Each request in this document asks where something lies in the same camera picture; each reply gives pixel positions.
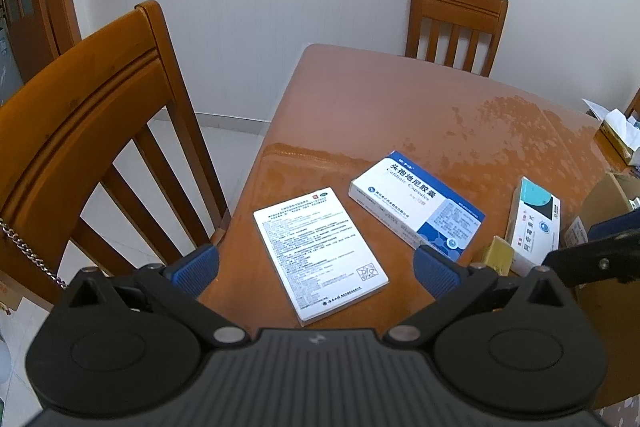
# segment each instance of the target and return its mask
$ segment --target ribbed black surface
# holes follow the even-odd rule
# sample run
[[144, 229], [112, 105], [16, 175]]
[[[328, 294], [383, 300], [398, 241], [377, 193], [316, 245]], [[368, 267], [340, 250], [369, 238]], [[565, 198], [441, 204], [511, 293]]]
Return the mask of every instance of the ribbed black surface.
[[[113, 426], [524, 426], [479, 412], [433, 376], [420, 353], [382, 346], [372, 331], [267, 330], [260, 341], [215, 353], [182, 395], [140, 415], [82, 420], [45, 411], [31, 425]], [[539, 422], [602, 426], [594, 415]]]

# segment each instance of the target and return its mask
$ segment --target blue and white medicine box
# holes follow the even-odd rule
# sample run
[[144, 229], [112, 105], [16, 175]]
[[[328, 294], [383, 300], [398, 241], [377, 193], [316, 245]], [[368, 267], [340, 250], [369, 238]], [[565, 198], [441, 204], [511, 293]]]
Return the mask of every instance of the blue and white medicine box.
[[349, 196], [412, 248], [429, 243], [457, 261], [484, 214], [393, 151], [354, 179]]
[[514, 250], [511, 269], [525, 276], [558, 249], [560, 200], [524, 176], [513, 192], [505, 240]]

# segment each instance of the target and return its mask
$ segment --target tiled floor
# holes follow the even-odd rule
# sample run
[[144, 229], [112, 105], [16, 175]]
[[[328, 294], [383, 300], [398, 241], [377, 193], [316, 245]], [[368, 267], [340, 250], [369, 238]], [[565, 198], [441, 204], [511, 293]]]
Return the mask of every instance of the tiled floor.
[[[213, 225], [207, 215], [204, 202], [196, 188], [171, 123], [152, 120], [149, 127], [151, 127], [164, 155], [193, 203], [207, 232], [211, 234]], [[216, 167], [226, 201], [233, 212], [255, 156], [260, 149], [262, 137], [210, 127], [203, 127], [202, 134]], [[183, 254], [191, 251], [193, 247], [189, 239], [132, 143], [125, 147], [114, 164], [180, 251]], [[100, 185], [82, 211], [82, 217], [136, 267], [157, 262], [156, 255], [116, 208]], [[92, 264], [91, 261], [78, 248], [69, 245], [58, 273], [63, 280], [68, 282], [78, 269], [90, 264]], [[12, 361], [12, 371], [8, 380], [0, 384], [0, 398], [5, 402], [2, 427], [24, 425], [40, 410], [38, 400], [24, 372], [24, 357], [31, 340], [46, 316], [46, 311], [26, 299], [22, 300], [18, 311], [11, 316], [0, 313], [0, 334], [6, 341]], [[5, 373], [0, 368], [0, 375], [2, 374]]]

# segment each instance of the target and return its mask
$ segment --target wooden table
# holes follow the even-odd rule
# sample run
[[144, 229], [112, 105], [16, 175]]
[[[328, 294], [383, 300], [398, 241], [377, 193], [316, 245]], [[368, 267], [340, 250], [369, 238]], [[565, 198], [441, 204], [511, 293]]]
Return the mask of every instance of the wooden table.
[[332, 187], [389, 284], [311, 328], [383, 333], [433, 301], [413, 249], [348, 197], [349, 183], [398, 150], [486, 214], [460, 263], [504, 235], [522, 175], [561, 200], [569, 223], [606, 169], [625, 165], [598, 122], [494, 80], [412, 58], [314, 44], [304, 52], [221, 247], [201, 302], [255, 334], [300, 324], [253, 212]]

